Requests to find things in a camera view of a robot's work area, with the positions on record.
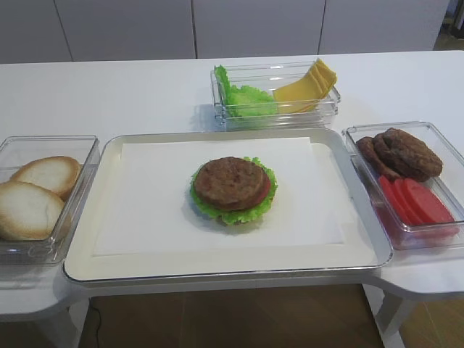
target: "white table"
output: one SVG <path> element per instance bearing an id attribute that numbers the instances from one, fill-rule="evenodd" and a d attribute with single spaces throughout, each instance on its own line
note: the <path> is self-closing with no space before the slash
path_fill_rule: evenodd
<path id="1" fill-rule="evenodd" d="M 96 134 L 101 144 L 131 133 L 214 131 L 213 65 L 301 62 L 314 57 L 193 59 L 0 65 L 0 139 L 11 135 Z M 342 97 L 333 129 L 427 120 L 464 153 L 461 111 L 464 51 L 324 56 Z M 58 347 L 76 337 L 63 309 L 93 296 L 201 289 L 363 283 L 386 292 L 376 315 L 386 347 L 401 347 L 397 329 L 415 302 L 464 293 L 464 248 L 396 252 L 371 275 L 313 276 L 192 283 L 69 282 L 61 265 L 0 268 L 0 320 L 38 320 Z M 383 294 L 366 286 L 374 314 Z"/>

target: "tomato slice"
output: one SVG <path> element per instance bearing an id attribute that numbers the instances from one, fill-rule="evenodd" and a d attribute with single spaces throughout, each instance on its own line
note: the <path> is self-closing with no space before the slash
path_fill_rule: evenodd
<path id="1" fill-rule="evenodd" d="M 402 191 L 407 202 L 424 223 L 450 223 L 455 221 L 442 201 L 428 188 L 413 179 L 404 179 Z"/>
<path id="2" fill-rule="evenodd" d="M 398 202 L 396 196 L 393 193 L 393 185 L 392 183 L 390 183 L 389 179 L 382 175 L 378 179 L 378 182 L 380 183 L 380 186 L 385 194 L 386 199 L 389 201 L 395 212 L 397 212 L 401 221 L 406 225 L 411 225 L 411 220 L 409 219 L 402 205 Z"/>
<path id="3" fill-rule="evenodd" d="M 396 179 L 393 183 L 393 194 L 397 198 L 399 205 L 403 207 L 407 217 L 409 218 L 411 225 L 423 225 L 423 220 L 414 211 L 409 202 L 406 200 L 405 195 L 402 192 L 403 179 Z"/>
<path id="4" fill-rule="evenodd" d="M 271 186 L 269 177 L 266 175 L 266 177 L 265 177 L 264 180 L 265 180 L 265 182 L 264 182 L 264 188 L 262 189 L 261 194 L 256 198 L 256 201 L 254 201 L 253 207 L 256 207 L 256 206 L 259 205 L 262 201 L 264 201 L 264 199 L 265 199 L 265 198 L 268 196 L 268 194 L 269 194 L 270 186 Z"/>

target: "yellow cheese slice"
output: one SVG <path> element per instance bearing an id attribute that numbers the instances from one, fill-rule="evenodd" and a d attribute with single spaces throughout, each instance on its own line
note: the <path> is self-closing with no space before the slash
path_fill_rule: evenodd
<path id="1" fill-rule="evenodd" d="M 324 99 L 336 82 L 336 73 L 320 59 L 298 81 L 277 88 L 273 92 L 279 113 L 290 114 L 314 109 L 318 100 Z"/>

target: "lettuce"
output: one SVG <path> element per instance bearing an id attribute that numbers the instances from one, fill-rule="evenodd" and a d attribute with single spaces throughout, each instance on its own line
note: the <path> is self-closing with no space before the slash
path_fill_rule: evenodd
<path id="1" fill-rule="evenodd" d="M 266 168 L 260 161 L 259 158 L 255 157 L 250 159 L 249 157 L 245 157 L 244 160 L 252 161 L 254 164 L 259 165 L 262 169 L 264 169 L 266 175 L 269 177 L 270 180 L 270 190 L 266 198 L 259 203 L 256 207 L 247 210 L 238 210 L 233 212 L 225 212 L 223 210 L 216 209 L 209 205 L 208 203 L 204 203 L 197 195 L 194 189 L 194 181 L 196 179 L 196 175 L 198 171 L 193 175 L 193 180 L 191 181 L 190 186 L 190 195 L 194 200 L 195 204 L 199 208 L 200 212 L 205 215 L 208 215 L 212 219 L 220 218 L 226 225 L 233 225 L 235 223 L 248 223 L 250 221 L 256 220 L 258 217 L 263 215 L 270 209 L 272 201 L 274 199 L 274 195 L 276 194 L 277 190 L 277 180 L 274 172 Z"/>
<path id="2" fill-rule="evenodd" d="M 224 88 L 224 103 L 231 117 L 249 117 L 261 115 L 274 115 L 278 113 L 274 98 L 266 91 L 244 85 L 238 88 L 231 83 L 227 70 L 222 66 L 215 67 L 216 78 Z"/>
<path id="3" fill-rule="evenodd" d="M 231 83 L 227 77 L 227 70 L 222 65 L 215 67 L 215 75 L 224 88 L 224 104 L 228 105 L 231 97 Z"/>

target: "cabinet door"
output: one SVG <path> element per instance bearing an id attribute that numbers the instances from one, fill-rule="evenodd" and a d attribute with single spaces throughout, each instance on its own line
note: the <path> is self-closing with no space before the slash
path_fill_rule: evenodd
<path id="1" fill-rule="evenodd" d="M 194 0 L 198 58 L 317 54 L 325 0 Z"/>
<path id="2" fill-rule="evenodd" d="M 76 61 L 194 58 L 189 0 L 56 0 Z"/>
<path id="3" fill-rule="evenodd" d="M 432 50 L 449 0 L 327 0 L 320 54 Z"/>
<path id="4" fill-rule="evenodd" d="M 53 0 L 0 1 L 0 64 L 70 60 Z"/>

